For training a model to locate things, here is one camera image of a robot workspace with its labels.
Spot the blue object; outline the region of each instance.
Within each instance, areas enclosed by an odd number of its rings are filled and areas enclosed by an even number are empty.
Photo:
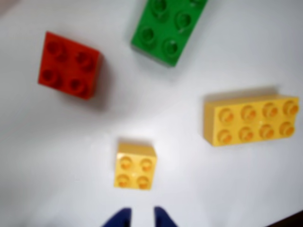
[[[156,227],[178,227],[164,209],[155,207]]]
[[[103,227],[130,227],[132,209],[124,208],[116,213]]]

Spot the yellow 2x4 brick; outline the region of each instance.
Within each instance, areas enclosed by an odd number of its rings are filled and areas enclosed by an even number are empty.
[[[116,159],[115,187],[149,190],[157,163],[151,146],[120,143]]]
[[[290,137],[299,99],[282,95],[206,102],[204,137],[223,146]]]

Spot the yellow stud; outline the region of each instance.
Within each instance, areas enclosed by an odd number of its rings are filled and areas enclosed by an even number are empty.
[[[232,141],[232,135],[228,130],[222,130],[218,134],[218,140],[221,144],[227,145]]]
[[[286,116],[295,116],[299,111],[299,106],[293,102],[293,101],[288,101],[284,104],[283,106],[283,112]]]
[[[260,136],[264,140],[269,140],[269,139],[273,138],[274,134],[275,134],[275,131],[269,124],[263,125],[260,129]]]
[[[138,184],[140,189],[148,189],[150,181],[148,180],[147,177],[141,176],[141,177],[138,178],[137,184]]]
[[[123,157],[120,160],[120,165],[124,170],[130,169],[132,167],[132,160],[129,157]]]
[[[149,172],[152,169],[152,161],[150,159],[143,159],[141,162],[141,168],[143,172]]]
[[[245,127],[240,130],[239,137],[243,142],[250,142],[254,137],[254,133],[249,127]]]
[[[251,106],[247,105],[243,107],[241,111],[241,117],[244,121],[253,121],[257,116],[256,110]]]
[[[263,115],[266,118],[273,118],[278,114],[278,108],[273,103],[267,103],[263,107]]]
[[[126,175],[119,175],[117,177],[117,182],[118,182],[118,185],[122,188],[129,186],[129,178]]]
[[[290,137],[294,134],[294,126],[290,122],[285,122],[280,126],[280,134]]]
[[[222,123],[231,123],[234,119],[234,116],[232,111],[226,108],[220,111],[219,118]]]

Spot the toy block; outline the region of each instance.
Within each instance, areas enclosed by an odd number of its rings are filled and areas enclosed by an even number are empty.
[[[213,146],[291,137],[298,103],[282,95],[206,102],[204,137]]]
[[[115,187],[150,190],[157,163],[153,147],[120,143],[116,159]]]
[[[175,66],[207,0],[149,0],[132,45]]]
[[[46,32],[38,83],[90,99],[102,61],[99,51]]]

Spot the green lego brick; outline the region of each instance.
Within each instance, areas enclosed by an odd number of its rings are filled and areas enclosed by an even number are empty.
[[[148,0],[132,45],[175,66],[207,0]]]

